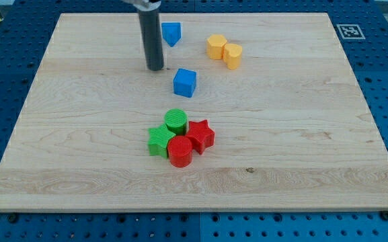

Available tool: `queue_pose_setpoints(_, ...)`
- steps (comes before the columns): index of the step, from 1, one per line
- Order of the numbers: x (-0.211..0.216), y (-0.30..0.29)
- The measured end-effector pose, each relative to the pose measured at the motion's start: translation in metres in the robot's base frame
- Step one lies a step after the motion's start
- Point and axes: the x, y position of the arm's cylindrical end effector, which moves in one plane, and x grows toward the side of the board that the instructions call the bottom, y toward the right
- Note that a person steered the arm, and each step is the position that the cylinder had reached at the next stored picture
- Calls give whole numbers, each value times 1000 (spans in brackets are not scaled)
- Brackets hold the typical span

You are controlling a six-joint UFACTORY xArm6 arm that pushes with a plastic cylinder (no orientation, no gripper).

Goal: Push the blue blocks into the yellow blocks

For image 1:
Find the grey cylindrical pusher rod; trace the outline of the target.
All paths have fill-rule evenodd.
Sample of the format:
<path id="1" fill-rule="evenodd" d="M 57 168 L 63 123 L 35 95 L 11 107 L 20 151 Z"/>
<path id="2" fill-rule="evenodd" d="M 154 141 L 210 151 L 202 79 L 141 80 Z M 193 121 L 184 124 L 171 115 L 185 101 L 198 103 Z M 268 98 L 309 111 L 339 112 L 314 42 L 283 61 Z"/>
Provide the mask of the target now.
<path id="1" fill-rule="evenodd" d="M 137 12 L 147 68 L 151 71 L 159 71 L 164 66 L 159 10 L 138 10 Z"/>

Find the silver robot end mount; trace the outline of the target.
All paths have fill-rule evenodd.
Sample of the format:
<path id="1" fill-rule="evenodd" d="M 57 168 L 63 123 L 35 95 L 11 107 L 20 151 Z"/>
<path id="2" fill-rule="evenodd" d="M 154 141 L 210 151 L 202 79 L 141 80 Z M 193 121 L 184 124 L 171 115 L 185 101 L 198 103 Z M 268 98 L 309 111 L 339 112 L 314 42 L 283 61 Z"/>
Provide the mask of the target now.
<path id="1" fill-rule="evenodd" d="M 161 6 L 161 0 L 122 0 L 137 9 L 157 9 Z"/>

